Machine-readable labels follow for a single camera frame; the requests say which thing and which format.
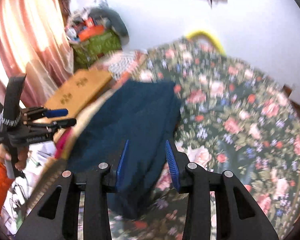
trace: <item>pink curtain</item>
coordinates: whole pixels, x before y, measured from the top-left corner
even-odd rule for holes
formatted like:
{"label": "pink curtain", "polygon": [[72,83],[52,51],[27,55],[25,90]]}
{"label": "pink curtain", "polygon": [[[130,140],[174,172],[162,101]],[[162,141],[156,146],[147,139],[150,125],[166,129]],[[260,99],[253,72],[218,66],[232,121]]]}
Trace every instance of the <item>pink curtain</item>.
{"label": "pink curtain", "polygon": [[26,73],[21,101],[43,105],[73,73],[58,0],[0,0],[0,101],[10,76]]}

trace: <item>pink fabric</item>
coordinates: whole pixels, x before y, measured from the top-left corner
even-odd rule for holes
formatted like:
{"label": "pink fabric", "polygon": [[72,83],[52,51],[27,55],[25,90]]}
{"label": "pink fabric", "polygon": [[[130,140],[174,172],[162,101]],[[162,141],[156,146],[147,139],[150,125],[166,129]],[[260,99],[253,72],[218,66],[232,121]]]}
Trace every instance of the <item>pink fabric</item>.
{"label": "pink fabric", "polygon": [[54,154],[54,157],[56,159],[59,159],[62,155],[63,148],[67,142],[67,140],[71,137],[72,134],[72,128],[67,129],[59,138],[58,142],[56,143],[56,153]]}

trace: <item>green bag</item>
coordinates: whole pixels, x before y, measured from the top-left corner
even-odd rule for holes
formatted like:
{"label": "green bag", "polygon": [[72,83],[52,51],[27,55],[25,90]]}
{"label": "green bag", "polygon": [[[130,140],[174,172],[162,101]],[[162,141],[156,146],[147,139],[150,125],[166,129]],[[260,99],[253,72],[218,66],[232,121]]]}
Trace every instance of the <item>green bag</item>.
{"label": "green bag", "polygon": [[93,36],[71,46],[74,49],[75,70],[78,68],[88,69],[98,59],[97,55],[99,54],[121,49],[120,39],[112,30],[107,30],[102,35]]}

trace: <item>person's hand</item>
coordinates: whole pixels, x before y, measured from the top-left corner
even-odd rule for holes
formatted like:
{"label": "person's hand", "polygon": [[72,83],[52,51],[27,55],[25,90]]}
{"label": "person's hand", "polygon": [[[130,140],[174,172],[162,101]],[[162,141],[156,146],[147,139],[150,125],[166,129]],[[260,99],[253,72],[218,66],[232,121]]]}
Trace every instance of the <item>person's hand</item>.
{"label": "person's hand", "polygon": [[[29,147],[22,147],[18,149],[18,162],[15,167],[19,171],[23,170],[26,167],[26,162],[28,158]],[[11,160],[10,154],[6,151],[4,146],[0,144],[0,162],[4,164],[4,160]]]}

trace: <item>orange package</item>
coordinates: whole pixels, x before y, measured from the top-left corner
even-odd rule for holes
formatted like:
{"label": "orange package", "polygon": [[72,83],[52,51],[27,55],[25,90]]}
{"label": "orange package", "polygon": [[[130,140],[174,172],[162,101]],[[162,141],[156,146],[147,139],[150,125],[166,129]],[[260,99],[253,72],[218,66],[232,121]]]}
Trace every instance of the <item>orange package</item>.
{"label": "orange package", "polygon": [[93,19],[92,19],[91,17],[89,17],[89,18],[88,18],[87,20],[85,20],[84,22],[85,22],[85,24],[86,24],[86,26],[87,26],[88,28],[91,28],[91,27],[94,26]]}
{"label": "orange package", "polygon": [[83,30],[78,34],[78,37],[80,41],[85,41],[92,36],[101,35],[104,32],[105,32],[105,28],[103,27],[103,25],[97,25]]}

